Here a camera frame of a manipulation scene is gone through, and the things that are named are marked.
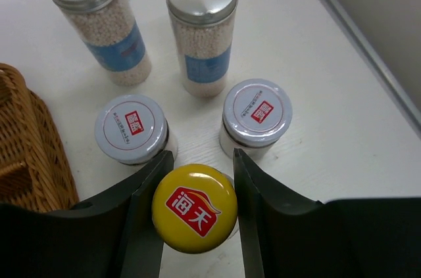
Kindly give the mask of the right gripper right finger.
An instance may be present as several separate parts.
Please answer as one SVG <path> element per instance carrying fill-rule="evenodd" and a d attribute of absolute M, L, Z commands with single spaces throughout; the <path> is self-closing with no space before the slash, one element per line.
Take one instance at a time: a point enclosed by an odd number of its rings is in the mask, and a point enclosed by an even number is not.
<path fill-rule="evenodd" d="M 419 277 L 420 199 L 313 201 L 233 157 L 247 277 Z"/>

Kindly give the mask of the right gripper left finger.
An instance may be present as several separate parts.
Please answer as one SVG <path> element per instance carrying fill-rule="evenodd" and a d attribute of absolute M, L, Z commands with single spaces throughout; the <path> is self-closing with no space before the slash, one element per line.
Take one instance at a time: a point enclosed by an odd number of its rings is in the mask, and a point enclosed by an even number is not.
<path fill-rule="evenodd" d="M 69 210 L 1 205 L 2 277 L 158 277 L 163 240 L 154 192 L 174 167 L 164 151 L 142 169 Z"/>

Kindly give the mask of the yellow cap sauce bottle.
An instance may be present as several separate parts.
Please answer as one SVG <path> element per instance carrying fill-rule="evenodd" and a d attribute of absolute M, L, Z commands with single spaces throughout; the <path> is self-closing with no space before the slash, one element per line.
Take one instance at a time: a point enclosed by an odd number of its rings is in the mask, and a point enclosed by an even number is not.
<path fill-rule="evenodd" d="M 169 172 L 157 186 L 151 208 L 161 239 L 185 254 L 208 252 L 238 230 L 233 179 L 204 164 Z"/>

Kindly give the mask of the short sauce jar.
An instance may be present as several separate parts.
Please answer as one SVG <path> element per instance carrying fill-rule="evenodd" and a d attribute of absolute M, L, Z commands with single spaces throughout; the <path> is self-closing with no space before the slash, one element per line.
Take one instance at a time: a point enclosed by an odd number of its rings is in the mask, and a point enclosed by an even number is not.
<path fill-rule="evenodd" d="M 162 151 L 178 155 L 178 142 L 162 108 L 145 95 L 123 95 L 109 101 L 94 126 L 99 148 L 129 166 L 143 166 Z"/>
<path fill-rule="evenodd" d="M 287 131 L 292 116 L 291 100 L 279 85 L 260 78 L 241 81 L 224 101 L 220 146 L 229 158 L 235 149 L 262 158 Z"/>

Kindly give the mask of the tall jar blue label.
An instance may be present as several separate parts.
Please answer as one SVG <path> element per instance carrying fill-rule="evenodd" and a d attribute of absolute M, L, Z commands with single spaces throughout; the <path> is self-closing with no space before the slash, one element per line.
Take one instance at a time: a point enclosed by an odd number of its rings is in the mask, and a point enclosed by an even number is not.
<path fill-rule="evenodd" d="M 113 83 L 133 86 L 152 70 L 128 0 L 52 0 Z"/>
<path fill-rule="evenodd" d="M 238 0 L 166 0 L 182 83 L 214 97 L 226 86 Z"/>

